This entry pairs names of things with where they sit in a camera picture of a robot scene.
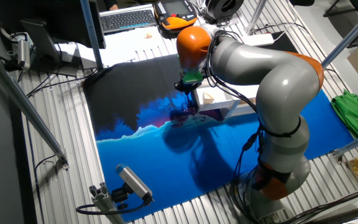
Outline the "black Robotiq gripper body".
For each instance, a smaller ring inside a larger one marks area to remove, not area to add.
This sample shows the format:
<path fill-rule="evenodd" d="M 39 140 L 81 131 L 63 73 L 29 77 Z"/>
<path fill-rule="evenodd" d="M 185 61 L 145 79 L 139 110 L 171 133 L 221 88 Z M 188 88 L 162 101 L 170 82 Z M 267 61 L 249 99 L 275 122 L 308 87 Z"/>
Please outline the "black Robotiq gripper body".
<path fill-rule="evenodd" d="M 201 83 L 184 83 L 183 80 L 180 80 L 179 82 L 176 82 L 174 86 L 176 90 L 189 94 L 191 91 L 200 87 Z"/>

